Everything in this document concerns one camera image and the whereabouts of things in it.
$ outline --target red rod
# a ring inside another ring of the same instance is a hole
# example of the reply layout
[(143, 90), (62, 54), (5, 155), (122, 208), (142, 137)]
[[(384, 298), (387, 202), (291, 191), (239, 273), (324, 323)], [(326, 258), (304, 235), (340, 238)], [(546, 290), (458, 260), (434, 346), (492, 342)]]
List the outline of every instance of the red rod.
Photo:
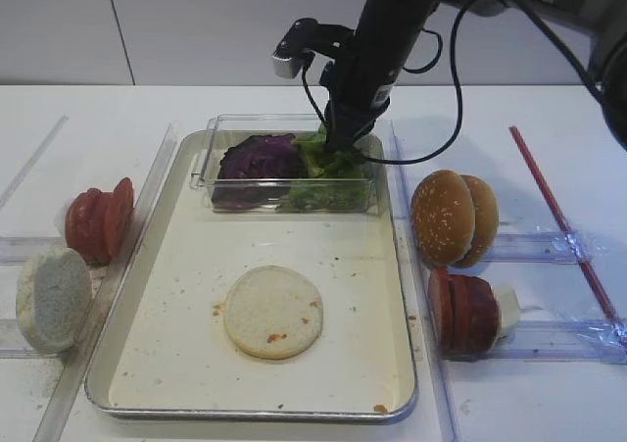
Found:
[[(542, 176), (540, 168), (538, 168), (538, 165), (534, 161), (533, 156), (531, 156), (531, 152), (529, 151), (529, 148), (522, 139), (522, 135), (518, 131), (518, 128), (516, 128), (515, 126), (511, 126), (509, 128), (509, 131), (511, 132), (511, 136), (516, 142), (516, 145), (518, 145), (518, 150), (520, 150), (522, 158), (525, 160), (525, 163), (527, 163), (529, 171), (531, 171), (534, 179), (536, 179), (536, 183), (538, 184), (542, 195), (545, 197), (545, 200), (547, 201), (547, 204), (549, 205), (549, 208), (551, 209), (551, 212), (553, 213), (553, 216), (555, 217), (559, 228), (565, 233), (571, 233), (572, 230), (570, 229), (570, 225), (568, 224), (568, 221), (566, 220), (563, 211), (559, 207), (559, 204), (557, 203), (557, 200), (551, 192), (547, 181)], [(620, 321), (620, 317), (618, 316), (616, 309), (612, 305), (609, 296), (607, 296), (607, 293), (603, 289), (601, 281), (597, 277), (597, 274), (595, 273), (595, 270), (593, 269), (590, 261), (586, 259), (583, 262), (578, 261), (577, 263), (579, 264), (581, 272), (583, 272), (584, 276), (586, 277), (586, 280), (588, 281), (590, 288), (595, 294), (599, 305), (601, 305), (601, 309), (603, 310), (603, 313), (605, 314), (607, 319), (609, 319), (612, 323)]]

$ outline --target sesame bun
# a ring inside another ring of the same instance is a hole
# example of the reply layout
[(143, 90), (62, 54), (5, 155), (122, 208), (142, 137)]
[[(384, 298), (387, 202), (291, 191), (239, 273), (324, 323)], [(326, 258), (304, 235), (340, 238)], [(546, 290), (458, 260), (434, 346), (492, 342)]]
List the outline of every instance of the sesame bun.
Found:
[(463, 178), (435, 171), (420, 182), (411, 198), (411, 220), (418, 250), (434, 268), (461, 260), (474, 236), (474, 204)]
[(430, 267), (470, 268), (485, 256), (496, 237), (497, 198), (478, 177), (435, 171), (413, 192), (411, 221), (418, 251)]
[(455, 268), (471, 268), (486, 255), (499, 229), (499, 206), (492, 188), (473, 175), (462, 176), (474, 204), (474, 236), (470, 251), (453, 264)]

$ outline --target clear plastic container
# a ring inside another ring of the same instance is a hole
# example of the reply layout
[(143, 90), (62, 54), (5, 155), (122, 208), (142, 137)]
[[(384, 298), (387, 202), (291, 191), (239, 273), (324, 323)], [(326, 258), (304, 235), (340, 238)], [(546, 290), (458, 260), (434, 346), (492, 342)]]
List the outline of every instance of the clear plastic container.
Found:
[[(207, 128), (208, 151), (199, 168), (198, 178), (199, 185), (207, 189), (208, 207), (225, 213), (359, 213), (375, 206), (376, 177), (381, 171), (378, 165), (362, 163), (358, 170), (350, 169), (351, 173), (357, 174), (355, 176), (343, 176), (348, 171), (344, 169), (340, 171), (342, 176), (335, 177), (334, 173), (334, 177), (330, 178), (321, 172), (318, 165), (308, 163), (308, 156), (301, 155), (308, 153), (307, 147), (295, 147), (290, 154), (295, 156), (291, 158), (292, 164), (298, 165), (302, 160), (296, 170), (300, 172), (299, 178), (233, 179), (220, 171), (225, 155), (234, 153), (238, 149), (236, 147), (244, 142), (255, 143), (257, 137), (268, 140), (272, 136), (285, 139), (290, 145), (299, 142), (307, 145), (308, 140), (316, 137), (319, 127), (318, 118), (309, 115), (224, 115), (211, 121)], [(367, 135), (357, 147), (366, 155), (383, 156), (383, 145), (376, 135)], [(334, 161), (339, 163), (342, 160), (336, 158)]]

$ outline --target purple cabbage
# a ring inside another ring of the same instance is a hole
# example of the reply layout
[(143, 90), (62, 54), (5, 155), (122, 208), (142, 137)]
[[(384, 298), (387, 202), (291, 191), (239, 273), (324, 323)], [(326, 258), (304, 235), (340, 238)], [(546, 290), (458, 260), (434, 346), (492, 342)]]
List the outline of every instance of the purple cabbage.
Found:
[[(218, 179), (296, 179), (308, 176), (307, 166), (295, 136), (253, 135), (229, 148), (220, 161)], [(218, 185), (212, 196), (214, 206), (226, 210), (253, 209), (269, 199), (289, 193), (289, 185)]]

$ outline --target tomato slice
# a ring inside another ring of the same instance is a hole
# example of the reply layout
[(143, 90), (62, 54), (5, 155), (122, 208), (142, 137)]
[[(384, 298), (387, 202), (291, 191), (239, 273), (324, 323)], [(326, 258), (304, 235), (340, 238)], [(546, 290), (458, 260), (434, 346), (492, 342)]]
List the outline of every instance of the tomato slice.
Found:
[(112, 192), (103, 192), (96, 202), (91, 219), (89, 219), (89, 237), (94, 258), (103, 266), (111, 261), (105, 242), (105, 214), (113, 198)]
[(467, 284), (471, 314), (467, 348), (472, 354), (481, 355), (488, 352), (497, 340), (501, 326), (499, 304), (492, 287), (484, 279), (469, 277)]
[(431, 272), (428, 293), (440, 349), (446, 354), (453, 344), (453, 308), (449, 275), (446, 269)]
[(90, 220), (101, 195), (102, 191), (93, 187), (81, 192), (66, 212), (66, 243), (86, 262), (93, 262), (95, 259)]
[(470, 332), (470, 307), (468, 303), (468, 284), (464, 275), (449, 275), (452, 284), (451, 299), (453, 302), (453, 355), (463, 355), (467, 351), (468, 334)]
[(118, 183), (104, 216), (104, 237), (107, 253), (114, 258), (126, 238), (133, 213), (135, 193), (128, 177)]

